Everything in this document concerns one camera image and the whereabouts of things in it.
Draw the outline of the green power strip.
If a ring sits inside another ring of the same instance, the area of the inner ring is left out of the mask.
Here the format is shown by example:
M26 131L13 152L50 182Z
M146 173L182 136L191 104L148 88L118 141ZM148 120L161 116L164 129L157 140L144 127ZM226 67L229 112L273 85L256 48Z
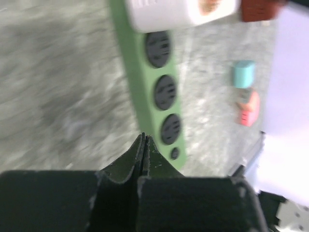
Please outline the green power strip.
M111 0L109 7L139 129L181 169L186 148L171 33L138 33L130 25L126 1Z

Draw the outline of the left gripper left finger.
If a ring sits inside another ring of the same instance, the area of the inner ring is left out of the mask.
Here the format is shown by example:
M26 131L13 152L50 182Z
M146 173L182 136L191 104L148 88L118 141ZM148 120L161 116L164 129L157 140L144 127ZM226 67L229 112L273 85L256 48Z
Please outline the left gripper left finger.
M124 183L129 180L134 170L139 172L146 144L145 133L140 134L131 147L110 165L103 168L105 174L114 183Z

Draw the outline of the red cube adapter fish print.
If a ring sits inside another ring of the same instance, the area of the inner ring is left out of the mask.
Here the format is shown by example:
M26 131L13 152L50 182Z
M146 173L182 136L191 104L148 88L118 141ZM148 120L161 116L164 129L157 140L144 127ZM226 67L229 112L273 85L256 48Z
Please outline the red cube adapter fish print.
M272 20L287 2L287 0L242 0L241 19L243 22Z

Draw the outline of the pink plug adapter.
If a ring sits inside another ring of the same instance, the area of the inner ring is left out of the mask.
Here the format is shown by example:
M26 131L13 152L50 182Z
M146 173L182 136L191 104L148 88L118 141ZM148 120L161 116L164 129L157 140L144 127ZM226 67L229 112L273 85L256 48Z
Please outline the pink plug adapter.
M258 119L258 116L259 116L258 109L252 112L241 110L239 114L239 124L246 127L250 127Z

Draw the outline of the salmon small charger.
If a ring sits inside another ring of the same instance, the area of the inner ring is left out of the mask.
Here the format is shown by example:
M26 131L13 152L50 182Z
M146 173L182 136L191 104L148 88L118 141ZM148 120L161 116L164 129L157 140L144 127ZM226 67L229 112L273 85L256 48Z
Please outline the salmon small charger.
M237 98L237 105L240 109L253 112L260 104L260 97L257 91L252 88L241 89Z

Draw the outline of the white cube adapter tiger print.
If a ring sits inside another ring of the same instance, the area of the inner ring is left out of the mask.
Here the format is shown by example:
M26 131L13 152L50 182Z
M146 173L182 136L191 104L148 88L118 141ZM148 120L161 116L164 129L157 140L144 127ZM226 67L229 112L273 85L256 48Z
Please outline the white cube adapter tiger print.
M126 0L133 29L140 33L196 27L235 13L239 0Z

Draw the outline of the light blue charger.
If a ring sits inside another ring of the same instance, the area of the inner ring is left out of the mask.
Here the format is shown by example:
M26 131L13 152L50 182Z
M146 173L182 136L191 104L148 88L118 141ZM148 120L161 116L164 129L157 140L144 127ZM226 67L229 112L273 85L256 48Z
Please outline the light blue charger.
M249 88L254 82L255 62L240 60L234 65L233 85L236 88Z

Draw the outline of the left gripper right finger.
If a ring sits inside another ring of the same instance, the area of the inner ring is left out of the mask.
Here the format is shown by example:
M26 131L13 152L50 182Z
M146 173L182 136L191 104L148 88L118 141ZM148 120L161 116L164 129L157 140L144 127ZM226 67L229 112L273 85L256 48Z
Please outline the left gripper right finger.
M146 136L145 140L144 175L152 178L183 177L157 150L151 136Z

